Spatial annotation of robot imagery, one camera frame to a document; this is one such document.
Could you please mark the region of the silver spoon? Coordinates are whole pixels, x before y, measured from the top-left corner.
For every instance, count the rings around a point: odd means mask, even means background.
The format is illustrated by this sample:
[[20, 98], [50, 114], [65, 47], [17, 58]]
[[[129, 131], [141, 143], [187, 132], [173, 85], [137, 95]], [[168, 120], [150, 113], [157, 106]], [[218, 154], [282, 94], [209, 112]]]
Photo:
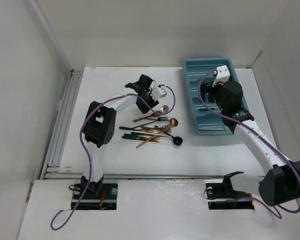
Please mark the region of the silver spoon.
[[159, 110], [157, 110], [153, 113], [147, 114], [145, 116], [136, 118], [136, 119], [133, 120], [133, 122], [136, 123], [136, 122], [139, 122], [141, 120], [144, 120], [144, 119], [147, 119], [147, 118], [150, 118], [150, 117], [159, 117], [161, 115], [166, 114], [168, 111], [169, 111], [169, 107], [167, 105], [163, 105], [163, 106], [160, 107]]

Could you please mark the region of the black fork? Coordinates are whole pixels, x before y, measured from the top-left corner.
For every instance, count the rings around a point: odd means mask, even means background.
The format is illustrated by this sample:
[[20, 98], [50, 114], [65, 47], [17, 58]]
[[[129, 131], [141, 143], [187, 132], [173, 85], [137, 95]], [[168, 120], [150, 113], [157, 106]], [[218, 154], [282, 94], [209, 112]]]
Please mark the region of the black fork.
[[165, 117], [165, 116], [161, 116], [161, 117], [158, 117], [156, 119], [154, 119], [154, 118], [147, 118], [147, 120], [150, 120], [150, 122], [144, 123], [144, 124], [142, 124], [140, 126], [143, 127], [143, 126], [147, 126], [147, 125], [150, 125], [150, 124], [153, 124], [153, 123], [156, 123], [156, 122], [166, 122], [166, 121], [169, 121], [169, 118]]

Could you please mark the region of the copper fork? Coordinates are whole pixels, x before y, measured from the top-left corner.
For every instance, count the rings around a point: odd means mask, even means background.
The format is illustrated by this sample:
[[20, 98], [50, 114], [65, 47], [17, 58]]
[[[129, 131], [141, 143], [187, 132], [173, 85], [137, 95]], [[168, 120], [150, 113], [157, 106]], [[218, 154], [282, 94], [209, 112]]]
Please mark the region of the copper fork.
[[165, 125], [165, 126], [162, 126], [162, 127], [145, 127], [145, 126], [141, 127], [141, 129], [143, 131], [145, 131], [146, 133], [150, 133], [150, 134], [155, 135], [155, 136], [159, 136], [159, 135], [164, 134], [164, 133], [170, 133], [171, 128], [173, 128], [172, 125]]

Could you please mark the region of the copper spoon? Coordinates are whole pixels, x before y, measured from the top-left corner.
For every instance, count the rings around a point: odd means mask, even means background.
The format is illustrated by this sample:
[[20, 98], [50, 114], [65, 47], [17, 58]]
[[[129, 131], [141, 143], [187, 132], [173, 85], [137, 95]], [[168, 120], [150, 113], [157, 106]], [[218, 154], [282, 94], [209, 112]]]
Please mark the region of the copper spoon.
[[163, 126], [160, 126], [160, 127], [146, 127], [146, 126], [142, 126], [141, 128], [143, 130], [162, 130], [164, 128], [173, 128], [173, 127], [177, 127], [179, 125], [179, 122], [176, 118], [171, 118], [169, 119], [168, 121], [168, 124], [167, 125], [163, 125]]

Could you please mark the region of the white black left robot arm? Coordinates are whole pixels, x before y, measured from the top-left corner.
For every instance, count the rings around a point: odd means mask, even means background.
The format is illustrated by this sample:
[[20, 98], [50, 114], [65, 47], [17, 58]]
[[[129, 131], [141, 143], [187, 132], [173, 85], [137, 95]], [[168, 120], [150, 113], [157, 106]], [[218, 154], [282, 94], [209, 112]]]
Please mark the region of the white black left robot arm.
[[104, 102], [90, 103], [79, 134], [89, 161], [88, 171], [83, 173], [80, 183], [90, 198], [97, 198], [102, 192], [104, 174], [100, 150], [113, 138], [117, 115], [133, 104], [146, 114], [159, 103], [151, 97], [153, 81], [142, 74], [138, 81], [127, 83], [114, 97]]

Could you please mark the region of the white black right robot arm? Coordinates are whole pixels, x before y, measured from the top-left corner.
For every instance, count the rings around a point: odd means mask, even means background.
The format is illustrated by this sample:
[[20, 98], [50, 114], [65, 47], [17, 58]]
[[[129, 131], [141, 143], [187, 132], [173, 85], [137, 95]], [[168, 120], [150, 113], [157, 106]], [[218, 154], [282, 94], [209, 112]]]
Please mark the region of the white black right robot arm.
[[[221, 110], [210, 107], [209, 112], [220, 117], [229, 130], [236, 135], [260, 164], [263, 175], [246, 175], [242, 171], [227, 174], [229, 180], [222, 183], [222, 193], [233, 197], [241, 189], [261, 197], [270, 207], [281, 207], [292, 200], [300, 200], [300, 161], [291, 161], [263, 134], [253, 115], [243, 107], [242, 86], [233, 80], [225, 82], [198, 83], [200, 102], [215, 103]], [[296, 212], [300, 212], [300, 203]]]

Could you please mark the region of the copper chopstick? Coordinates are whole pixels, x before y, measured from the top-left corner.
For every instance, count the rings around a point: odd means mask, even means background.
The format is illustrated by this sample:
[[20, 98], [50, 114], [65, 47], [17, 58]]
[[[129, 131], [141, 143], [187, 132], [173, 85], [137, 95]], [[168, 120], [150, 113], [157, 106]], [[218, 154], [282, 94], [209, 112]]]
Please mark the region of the copper chopstick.
[[140, 148], [141, 146], [145, 145], [148, 142], [153, 142], [153, 143], [159, 143], [160, 140], [160, 136], [158, 135], [151, 135], [149, 137], [145, 137], [145, 136], [139, 136], [137, 138], [138, 141], [142, 141], [142, 143], [140, 143], [136, 148]]

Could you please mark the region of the black spoon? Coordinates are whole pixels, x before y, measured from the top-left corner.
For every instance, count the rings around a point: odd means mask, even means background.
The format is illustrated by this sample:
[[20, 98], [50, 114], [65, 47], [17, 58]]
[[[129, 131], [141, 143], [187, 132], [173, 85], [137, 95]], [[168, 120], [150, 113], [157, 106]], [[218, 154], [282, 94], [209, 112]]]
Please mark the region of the black spoon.
[[167, 135], [168, 137], [172, 138], [172, 142], [176, 145], [176, 146], [181, 146], [183, 144], [183, 139], [180, 136], [172, 136], [170, 133], [168, 132], [164, 132], [165, 135]]

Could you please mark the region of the green handled knife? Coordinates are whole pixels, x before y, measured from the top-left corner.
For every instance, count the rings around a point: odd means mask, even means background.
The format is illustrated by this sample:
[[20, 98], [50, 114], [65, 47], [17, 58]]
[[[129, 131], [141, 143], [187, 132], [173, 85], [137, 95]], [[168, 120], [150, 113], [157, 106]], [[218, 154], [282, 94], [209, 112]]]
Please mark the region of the green handled knife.
[[125, 127], [125, 126], [120, 126], [119, 129], [127, 130], [127, 131], [136, 131], [136, 132], [146, 132], [147, 130], [149, 130], [149, 129], [143, 129], [143, 128], [137, 129], [134, 127]]

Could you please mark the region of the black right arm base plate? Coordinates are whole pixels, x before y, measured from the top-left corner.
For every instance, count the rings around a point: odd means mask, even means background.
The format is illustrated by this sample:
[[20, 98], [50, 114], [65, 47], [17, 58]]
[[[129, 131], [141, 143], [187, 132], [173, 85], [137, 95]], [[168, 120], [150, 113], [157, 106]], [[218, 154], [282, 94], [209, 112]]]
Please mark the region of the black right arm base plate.
[[251, 194], [226, 190], [222, 183], [206, 183], [203, 196], [208, 201], [209, 210], [254, 210]]

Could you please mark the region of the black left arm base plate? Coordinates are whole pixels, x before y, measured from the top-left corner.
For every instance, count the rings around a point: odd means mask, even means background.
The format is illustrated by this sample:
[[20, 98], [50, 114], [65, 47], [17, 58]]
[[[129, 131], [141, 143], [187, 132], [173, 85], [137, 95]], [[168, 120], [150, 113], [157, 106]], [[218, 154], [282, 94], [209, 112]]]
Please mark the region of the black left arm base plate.
[[[71, 184], [69, 190], [72, 191], [71, 210], [73, 210], [81, 197], [84, 187], [76, 182]], [[101, 190], [95, 194], [89, 190], [85, 192], [82, 200], [78, 204], [76, 210], [96, 210], [96, 211], [112, 211], [117, 209], [117, 197], [119, 191], [118, 181], [104, 181]]]

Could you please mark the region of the aluminium frame rail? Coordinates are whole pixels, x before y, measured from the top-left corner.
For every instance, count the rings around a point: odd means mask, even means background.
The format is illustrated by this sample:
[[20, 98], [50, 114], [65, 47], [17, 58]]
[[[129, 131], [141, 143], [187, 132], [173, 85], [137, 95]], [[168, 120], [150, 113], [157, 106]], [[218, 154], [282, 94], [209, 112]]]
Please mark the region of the aluminium frame rail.
[[66, 80], [62, 98], [57, 104], [57, 115], [52, 125], [52, 133], [38, 176], [39, 180], [63, 178], [59, 167], [83, 73], [83, 69], [72, 69]]

